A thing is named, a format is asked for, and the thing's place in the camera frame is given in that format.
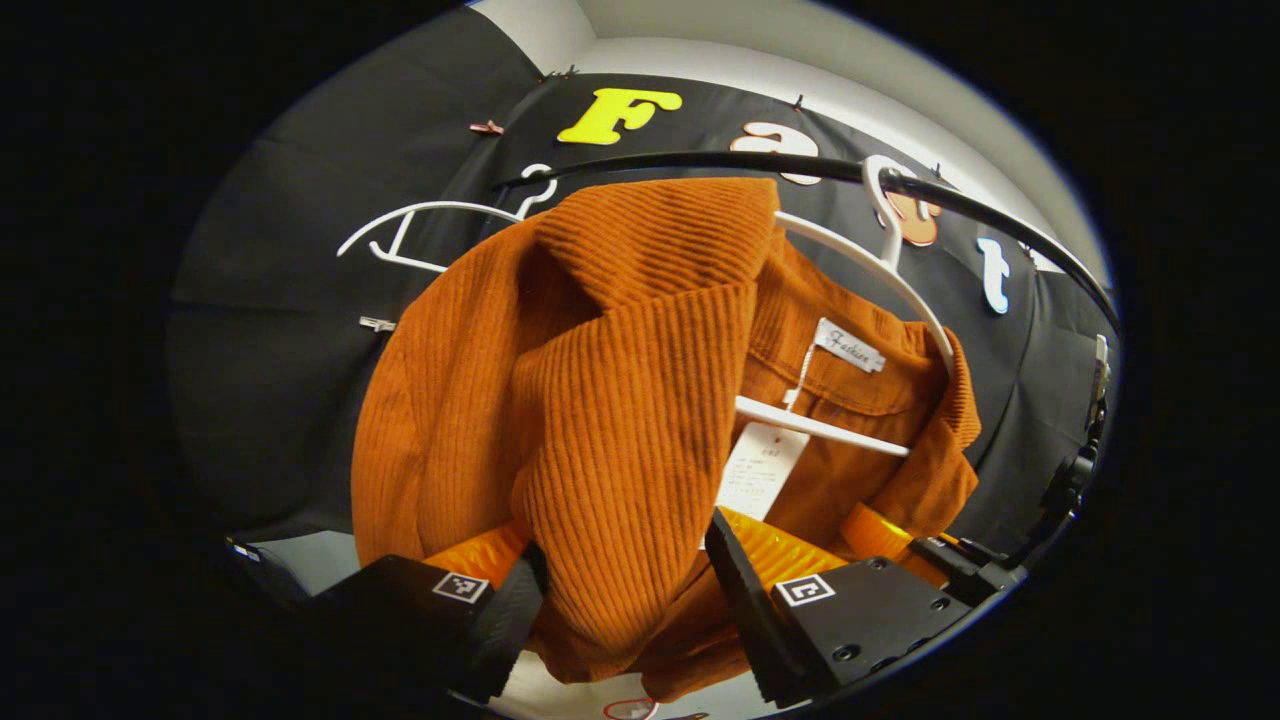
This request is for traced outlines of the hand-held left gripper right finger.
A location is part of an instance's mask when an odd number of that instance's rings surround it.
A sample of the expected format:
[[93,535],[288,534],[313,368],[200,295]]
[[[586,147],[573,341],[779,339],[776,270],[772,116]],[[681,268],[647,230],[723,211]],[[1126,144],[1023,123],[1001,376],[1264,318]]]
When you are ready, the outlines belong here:
[[966,625],[977,607],[876,607],[838,592],[849,565],[717,509],[705,550],[762,698],[778,706],[869,683]]

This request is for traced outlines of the white plastic clothes hanger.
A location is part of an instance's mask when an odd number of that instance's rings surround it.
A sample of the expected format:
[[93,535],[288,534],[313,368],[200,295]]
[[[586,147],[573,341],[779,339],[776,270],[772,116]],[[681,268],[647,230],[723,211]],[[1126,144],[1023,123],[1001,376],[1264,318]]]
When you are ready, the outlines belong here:
[[[552,168],[545,164],[532,164],[522,170],[520,179],[545,181],[547,187],[540,193],[535,193],[530,197],[526,197],[515,211],[507,211],[500,208],[494,208],[479,202],[466,202],[466,201],[434,200],[426,202],[413,202],[402,208],[397,208],[393,211],[384,213],[380,217],[375,217],[370,222],[361,225],[357,231],[355,231],[351,236],[348,236],[347,240],[337,249],[335,256],[342,258],[356,245],[364,243],[367,246],[370,254],[375,259],[383,263],[443,274],[448,269],[447,265],[428,263],[415,258],[407,258],[401,252],[404,237],[407,236],[410,227],[413,224],[413,220],[419,214],[435,210],[472,211],[485,217],[499,218],[503,222],[515,225],[525,222],[531,214],[531,210],[535,205],[544,202],[552,199],[553,195],[556,195],[558,190],[558,181],[550,177],[550,170]],[[396,227],[396,233],[393,236],[389,249],[384,249],[379,242],[374,240],[365,240],[376,228],[388,225],[393,220],[398,220],[399,223]]]
[[[899,217],[896,205],[888,197],[888,192],[882,184],[881,177],[886,172],[895,176],[905,176],[909,179],[914,179],[916,177],[913,170],[909,170],[893,159],[883,155],[870,155],[861,161],[861,183],[872,201],[876,214],[884,223],[884,241],[878,255],[869,252],[860,245],[824,228],[823,225],[804,220],[800,217],[787,214],[786,211],[777,211],[774,214],[774,219],[781,228],[792,231],[803,238],[813,240],[826,249],[835,250],[841,256],[868,270],[874,278],[892,290],[899,299],[906,302],[918,319],[923,322],[925,329],[934,341],[937,350],[940,351],[940,356],[947,373],[954,375],[955,348],[950,342],[943,324],[924,299],[899,273],[899,259],[904,242],[902,219]],[[883,356],[868,342],[861,341],[854,333],[838,327],[823,316],[815,324],[815,333],[813,336],[810,350],[806,352],[806,359],[803,361],[799,384],[787,396],[785,406],[774,407],[753,398],[739,396],[735,400],[736,411],[751,418],[753,420],[764,421],[786,430],[804,433],[810,437],[819,437],[841,445],[868,448],[870,451],[887,454],[895,457],[906,457],[910,454],[910,448],[908,447],[851,430],[845,430],[836,425],[818,421],[808,416],[801,416],[794,411],[799,391],[804,386],[808,369],[812,364],[812,355],[818,348],[823,348],[826,352],[836,357],[841,357],[846,363],[860,368],[867,374],[881,372],[884,365]]]

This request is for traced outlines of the black clothes rack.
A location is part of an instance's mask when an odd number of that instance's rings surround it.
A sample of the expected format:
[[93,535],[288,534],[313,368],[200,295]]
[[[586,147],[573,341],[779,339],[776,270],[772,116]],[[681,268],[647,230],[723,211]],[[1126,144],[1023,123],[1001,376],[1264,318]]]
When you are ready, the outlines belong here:
[[[682,167],[795,173],[851,183],[861,182],[861,170],[864,169],[861,161],[788,154],[731,151],[649,152],[584,161],[549,170],[534,170],[529,177],[511,176],[499,179],[492,188],[498,191],[567,176]],[[1124,325],[1111,297],[1085,265],[1057,240],[1021,219],[934,179],[911,178],[906,176],[905,170],[897,170],[896,177],[886,181],[884,184],[887,190],[895,193],[922,200],[927,204],[934,204],[945,210],[956,211],[987,224],[1036,250],[1078,284],[1091,297],[1112,331],[1119,337],[1123,336]]]

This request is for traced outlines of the orange corduroy shirt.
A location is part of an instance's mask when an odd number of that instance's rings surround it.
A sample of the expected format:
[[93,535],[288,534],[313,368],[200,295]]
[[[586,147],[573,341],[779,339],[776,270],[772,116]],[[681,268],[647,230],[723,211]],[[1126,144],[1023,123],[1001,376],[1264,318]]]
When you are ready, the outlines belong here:
[[844,288],[776,222],[769,178],[580,190],[454,260],[404,310],[355,432],[362,565],[518,527],[550,589],[527,647],[564,684],[636,674],[659,703],[744,674],[700,550],[748,421],[737,397],[909,448],[814,438],[767,520],[851,557],[867,507],[937,536],[978,486],[963,354]]

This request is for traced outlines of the white fabric laundry hamper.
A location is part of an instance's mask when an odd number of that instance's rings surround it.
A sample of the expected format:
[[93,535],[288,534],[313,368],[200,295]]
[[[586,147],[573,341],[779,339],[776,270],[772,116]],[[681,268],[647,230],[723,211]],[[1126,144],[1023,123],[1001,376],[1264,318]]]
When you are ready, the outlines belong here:
[[653,700],[636,673],[561,683],[527,651],[489,708],[509,720],[756,720],[780,711],[762,698],[750,673],[667,702]]

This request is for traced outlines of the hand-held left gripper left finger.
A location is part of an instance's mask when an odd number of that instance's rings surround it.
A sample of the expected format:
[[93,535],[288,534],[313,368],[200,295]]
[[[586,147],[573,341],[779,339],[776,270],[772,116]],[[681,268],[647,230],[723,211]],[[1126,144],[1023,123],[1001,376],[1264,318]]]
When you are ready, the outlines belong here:
[[374,706],[484,706],[502,694],[548,592],[513,523],[426,559],[383,556],[302,602],[332,679]]

